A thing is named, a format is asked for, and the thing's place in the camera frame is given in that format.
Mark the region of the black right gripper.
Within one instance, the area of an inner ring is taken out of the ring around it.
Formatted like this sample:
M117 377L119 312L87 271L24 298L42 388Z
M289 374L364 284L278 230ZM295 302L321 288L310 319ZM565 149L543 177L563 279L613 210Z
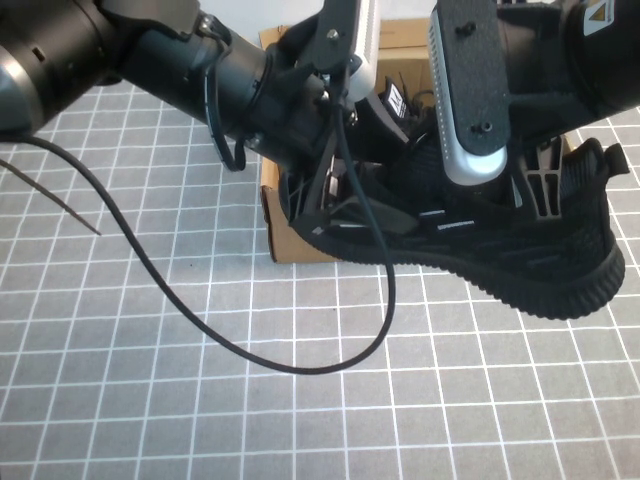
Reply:
M557 136L589 120L591 108L570 77L508 77L507 88L514 207L527 221L559 220L566 142Z

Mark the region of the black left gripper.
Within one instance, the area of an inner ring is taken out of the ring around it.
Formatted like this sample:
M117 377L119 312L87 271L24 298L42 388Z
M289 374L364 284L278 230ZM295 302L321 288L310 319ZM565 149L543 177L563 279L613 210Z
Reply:
M352 22L306 19L267 49L248 45L256 69L249 119L253 131L264 135L257 153L284 169L317 166L333 130L333 108L347 102L354 33ZM280 205L298 235L324 234L329 217L331 226L370 226L355 194L332 200L326 210L329 164L322 161L313 173L280 174ZM370 197L367 201L383 233L403 235L418 227L414 215Z

